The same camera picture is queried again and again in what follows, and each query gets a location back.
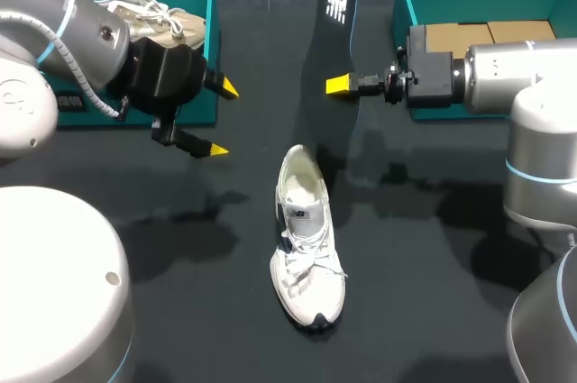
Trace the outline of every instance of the shoelace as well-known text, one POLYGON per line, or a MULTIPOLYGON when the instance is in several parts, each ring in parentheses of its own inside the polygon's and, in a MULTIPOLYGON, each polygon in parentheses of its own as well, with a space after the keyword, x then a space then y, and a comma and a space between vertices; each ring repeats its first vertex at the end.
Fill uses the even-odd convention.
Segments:
POLYGON ((293 246, 295 246, 295 250, 290 254, 287 254, 285 257, 287 272, 292 275, 289 284, 297 282, 298 276, 311 269, 313 266, 328 269, 336 275, 347 277, 342 269, 333 267, 331 262, 328 260, 328 249, 323 249, 323 245, 325 245, 326 241, 326 229, 327 225, 325 224, 319 233, 310 238, 301 240, 295 238, 288 230, 285 230, 282 233, 282 235, 288 238, 293 246))
POLYGON ((172 15, 175 12, 185 13, 184 9, 175 7, 169 9, 169 6, 164 3, 159 3, 156 0, 146 0, 148 3, 144 6, 144 13, 137 14, 136 19, 141 21, 154 21, 158 25, 163 23, 170 24, 170 33, 174 38, 181 38, 184 32, 182 23, 174 18, 172 15))

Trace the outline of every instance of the white logo on insole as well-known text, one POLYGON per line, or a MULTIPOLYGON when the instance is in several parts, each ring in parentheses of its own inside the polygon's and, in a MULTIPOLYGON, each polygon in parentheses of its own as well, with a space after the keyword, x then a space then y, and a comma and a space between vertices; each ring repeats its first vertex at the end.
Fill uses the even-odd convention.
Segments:
POLYGON ((344 24, 344 11, 346 11, 346 0, 327 0, 326 14, 335 18, 336 21, 344 24))

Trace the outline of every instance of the shoe tongue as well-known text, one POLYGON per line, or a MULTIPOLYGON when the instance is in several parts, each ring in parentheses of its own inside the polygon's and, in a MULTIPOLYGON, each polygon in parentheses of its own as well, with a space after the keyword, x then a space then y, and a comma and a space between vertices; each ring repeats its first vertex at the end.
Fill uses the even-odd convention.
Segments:
POLYGON ((312 205, 295 205, 287 200, 285 210, 288 229, 297 237, 310 237, 320 232, 325 224, 325 212, 320 200, 312 205))

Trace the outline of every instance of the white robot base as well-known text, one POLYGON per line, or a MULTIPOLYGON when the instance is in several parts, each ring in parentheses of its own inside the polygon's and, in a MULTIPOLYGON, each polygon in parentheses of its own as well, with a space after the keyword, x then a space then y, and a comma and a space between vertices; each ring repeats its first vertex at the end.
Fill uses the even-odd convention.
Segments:
POLYGON ((128 383, 128 264, 91 205, 42 187, 0 188, 0 383, 128 383))
POLYGON ((572 248, 513 305, 508 356, 520 383, 574 383, 577 376, 577 251, 572 248))
POLYGON ((58 104, 38 69, 4 56, 0 51, 0 160, 15 160, 50 139, 58 104))

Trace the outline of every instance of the black insole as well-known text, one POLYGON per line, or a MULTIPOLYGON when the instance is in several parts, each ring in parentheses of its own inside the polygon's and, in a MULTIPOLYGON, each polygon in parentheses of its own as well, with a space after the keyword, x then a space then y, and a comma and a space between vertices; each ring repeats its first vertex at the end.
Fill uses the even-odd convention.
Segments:
POLYGON ((351 38, 357 0, 318 0, 313 36, 300 78, 300 106, 295 144, 313 153, 332 188, 336 172, 346 165, 356 123, 357 100, 325 94, 326 80, 353 72, 351 38))

